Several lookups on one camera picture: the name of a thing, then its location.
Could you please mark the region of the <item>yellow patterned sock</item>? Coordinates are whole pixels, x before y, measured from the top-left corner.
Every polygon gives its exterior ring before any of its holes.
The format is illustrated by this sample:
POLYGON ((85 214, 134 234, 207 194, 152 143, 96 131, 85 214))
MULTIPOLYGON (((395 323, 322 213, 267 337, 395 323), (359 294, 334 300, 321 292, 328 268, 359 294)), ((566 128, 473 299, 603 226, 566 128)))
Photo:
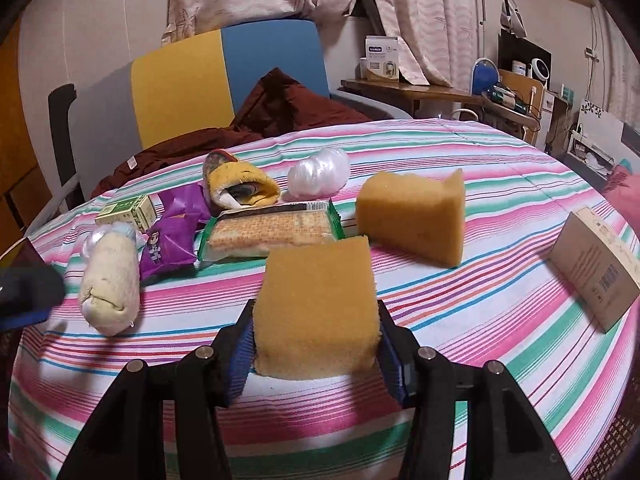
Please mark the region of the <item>yellow patterned sock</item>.
POLYGON ((213 150, 203 162, 204 197, 211 210, 270 206, 281 189, 265 171, 224 150, 213 150))

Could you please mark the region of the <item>blue round container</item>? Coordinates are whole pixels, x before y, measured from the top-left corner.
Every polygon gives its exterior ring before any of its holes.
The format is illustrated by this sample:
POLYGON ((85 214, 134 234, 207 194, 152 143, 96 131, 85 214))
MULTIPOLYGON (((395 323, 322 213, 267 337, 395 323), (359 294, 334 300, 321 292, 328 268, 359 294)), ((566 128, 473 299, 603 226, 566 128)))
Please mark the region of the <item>blue round container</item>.
POLYGON ((478 58, 472 67, 471 94, 480 96, 500 81, 498 68, 490 58, 478 58))

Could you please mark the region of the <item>cream plush toy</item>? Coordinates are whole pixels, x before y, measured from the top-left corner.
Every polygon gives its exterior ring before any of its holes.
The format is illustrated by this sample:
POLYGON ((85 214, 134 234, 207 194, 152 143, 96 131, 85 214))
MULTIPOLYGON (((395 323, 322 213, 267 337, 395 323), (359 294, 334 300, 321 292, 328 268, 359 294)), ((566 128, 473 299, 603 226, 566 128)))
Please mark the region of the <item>cream plush toy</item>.
POLYGON ((125 222, 95 228, 82 245, 87 266, 80 283, 81 314, 97 332, 114 337, 134 326, 140 310, 138 232, 125 222))

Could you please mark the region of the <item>green Weidan cracker packet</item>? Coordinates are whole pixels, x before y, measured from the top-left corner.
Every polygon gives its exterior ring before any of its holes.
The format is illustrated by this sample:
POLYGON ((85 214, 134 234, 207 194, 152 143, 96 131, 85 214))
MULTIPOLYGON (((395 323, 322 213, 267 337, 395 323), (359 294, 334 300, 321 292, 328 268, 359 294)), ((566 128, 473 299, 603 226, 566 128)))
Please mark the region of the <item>green Weidan cracker packet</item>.
POLYGON ((198 260, 265 258, 279 247, 344 240, 342 220, 332 200, 280 203, 222 212, 207 222, 198 260))

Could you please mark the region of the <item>white blue product box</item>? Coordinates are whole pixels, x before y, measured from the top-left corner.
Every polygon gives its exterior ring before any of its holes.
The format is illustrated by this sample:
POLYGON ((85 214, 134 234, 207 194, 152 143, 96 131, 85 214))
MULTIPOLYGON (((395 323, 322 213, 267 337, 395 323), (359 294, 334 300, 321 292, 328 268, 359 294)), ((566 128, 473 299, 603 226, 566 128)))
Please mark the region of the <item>white blue product box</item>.
POLYGON ((366 74, 369 80, 399 80, 399 42, 397 37, 367 36, 366 74))

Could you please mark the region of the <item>wooden side table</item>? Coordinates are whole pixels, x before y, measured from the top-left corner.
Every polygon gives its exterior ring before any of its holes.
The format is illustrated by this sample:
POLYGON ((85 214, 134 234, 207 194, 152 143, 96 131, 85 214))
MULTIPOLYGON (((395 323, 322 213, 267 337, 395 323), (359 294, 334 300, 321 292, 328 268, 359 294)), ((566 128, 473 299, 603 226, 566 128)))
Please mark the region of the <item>wooden side table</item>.
POLYGON ((363 94, 384 93, 386 96, 404 99, 411 104, 412 112, 416 111, 416 107, 421 101, 457 102, 464 105, 483 107, 485 110, 490 110, 491 113, 505 120, 510 120, 510 122, 514 122, 514 124, 532 130, 537 130, 539 127, 539 122, 536 117, 517 113, 515 110, 492 102, 486 94, 474 96, 474 94, 471 94, 469 91, 462 91, 455 88, 414 86, 413 84, 387 80, 342 79, 341 85, 349 91, 363 94))

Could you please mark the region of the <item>white plastic bag ball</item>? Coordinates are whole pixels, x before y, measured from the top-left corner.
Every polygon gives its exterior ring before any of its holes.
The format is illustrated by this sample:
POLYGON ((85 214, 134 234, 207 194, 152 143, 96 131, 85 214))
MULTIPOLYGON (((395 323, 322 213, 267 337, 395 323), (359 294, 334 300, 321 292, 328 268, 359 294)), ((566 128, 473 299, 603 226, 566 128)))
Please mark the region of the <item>white plastic bag ball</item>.
POLYGON ((350 161, 341 148, 322 148, 288 170, 288 194, 301 200, 331 197, 341 191, 350 175, 350 161))

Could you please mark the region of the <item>black shelf box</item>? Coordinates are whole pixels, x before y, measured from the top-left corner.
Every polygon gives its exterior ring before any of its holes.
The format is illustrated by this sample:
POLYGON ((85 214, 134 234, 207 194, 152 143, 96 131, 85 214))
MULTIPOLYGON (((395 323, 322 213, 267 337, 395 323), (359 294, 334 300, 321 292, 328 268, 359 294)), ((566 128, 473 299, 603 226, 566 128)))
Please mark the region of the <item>black shelf box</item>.
POLYGON ((549 51, 538 47, 525 38, 518 38, 512 32, 500 30, 498 38, 498 67, 500 70, 512 72, 515 62, 525 66, 525 76, 528 77, 528 66, 533 58, 542 58, 550 70, 552 67, 552 55, 549 51))

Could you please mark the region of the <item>wooden wardrobe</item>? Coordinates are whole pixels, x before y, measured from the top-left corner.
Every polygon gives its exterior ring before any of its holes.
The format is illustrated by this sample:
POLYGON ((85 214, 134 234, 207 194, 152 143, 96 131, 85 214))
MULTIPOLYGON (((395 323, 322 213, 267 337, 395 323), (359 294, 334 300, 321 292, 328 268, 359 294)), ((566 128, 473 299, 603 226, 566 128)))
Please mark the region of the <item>wooden wardrobe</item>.
POLYGON ((16 21, 1 44, 1 250, 19 240, 52 197, 38 165, 26 125, 18 81, 16 21))

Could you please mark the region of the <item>yellow sponge block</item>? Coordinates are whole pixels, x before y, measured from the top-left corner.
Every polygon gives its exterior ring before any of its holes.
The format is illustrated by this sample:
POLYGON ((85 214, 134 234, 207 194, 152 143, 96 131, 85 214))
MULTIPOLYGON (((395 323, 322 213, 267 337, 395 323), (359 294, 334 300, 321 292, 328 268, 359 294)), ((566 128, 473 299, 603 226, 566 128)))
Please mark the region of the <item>yellow sponge block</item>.
POLYGON ((367 237, 273 249, 253 323, 262 376, 308 380, 370 370, 381 329, 367 237))

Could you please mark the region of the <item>brown cardboard box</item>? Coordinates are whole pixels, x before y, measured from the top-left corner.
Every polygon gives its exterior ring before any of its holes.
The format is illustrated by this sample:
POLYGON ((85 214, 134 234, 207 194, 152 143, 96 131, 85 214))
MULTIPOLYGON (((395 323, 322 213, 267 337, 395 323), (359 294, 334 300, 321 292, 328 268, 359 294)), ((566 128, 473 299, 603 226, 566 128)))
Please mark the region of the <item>brown cardboard box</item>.
POLYGON ((639 298, 639 259, 590 208, 572 211, 549 260, 608 332, 639 298))

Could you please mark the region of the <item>pink cloth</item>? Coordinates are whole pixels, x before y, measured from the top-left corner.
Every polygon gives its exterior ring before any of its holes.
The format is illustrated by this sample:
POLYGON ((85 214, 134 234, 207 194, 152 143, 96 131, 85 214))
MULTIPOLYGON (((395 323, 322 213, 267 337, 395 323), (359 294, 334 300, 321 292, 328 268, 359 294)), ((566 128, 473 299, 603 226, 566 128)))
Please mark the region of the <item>pink cloth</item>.
POLYGON ((625 166, 616 165, 608 176, 604 198, 627 221, 637 236, 640 235, 640 181, 625 166))

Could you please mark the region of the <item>yellow sponge wedge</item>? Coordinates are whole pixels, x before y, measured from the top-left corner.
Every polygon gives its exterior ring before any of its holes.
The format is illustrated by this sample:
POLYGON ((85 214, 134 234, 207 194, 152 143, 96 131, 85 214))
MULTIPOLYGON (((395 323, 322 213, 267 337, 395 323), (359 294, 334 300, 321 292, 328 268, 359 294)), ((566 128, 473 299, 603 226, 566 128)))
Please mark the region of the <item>yellow sponge wedge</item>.
POLYGON ((442 180, 381 171, 360 188, 358 232, 445 268, 462 261, 465 186, 458 169, 442 180))

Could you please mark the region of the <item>small green white box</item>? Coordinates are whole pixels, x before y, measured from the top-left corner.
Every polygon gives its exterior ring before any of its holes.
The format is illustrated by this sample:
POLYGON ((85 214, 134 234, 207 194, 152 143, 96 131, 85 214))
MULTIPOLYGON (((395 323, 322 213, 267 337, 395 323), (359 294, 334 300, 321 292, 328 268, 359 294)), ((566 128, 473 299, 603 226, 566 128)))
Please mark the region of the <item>small green white box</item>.
POLYGON ((145 233, 156 221, 157 213, 147 195, 115 200, 106 204, 96 215, 94 222, 106 226, 114 222, 132 224, 140 233, 145 233))

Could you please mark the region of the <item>purple snack packet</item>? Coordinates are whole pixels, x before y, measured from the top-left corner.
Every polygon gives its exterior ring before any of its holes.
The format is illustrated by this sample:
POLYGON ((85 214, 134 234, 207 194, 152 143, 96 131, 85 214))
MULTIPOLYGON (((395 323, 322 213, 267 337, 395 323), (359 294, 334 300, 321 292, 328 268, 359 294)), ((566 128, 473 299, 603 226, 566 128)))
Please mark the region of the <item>purple snack packet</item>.
POLYGON ((140 259, 142 282, 193 266, 196 232, 212 218, 201 183, 170 188, 158 194, 163 213, 148 229, 140 259))

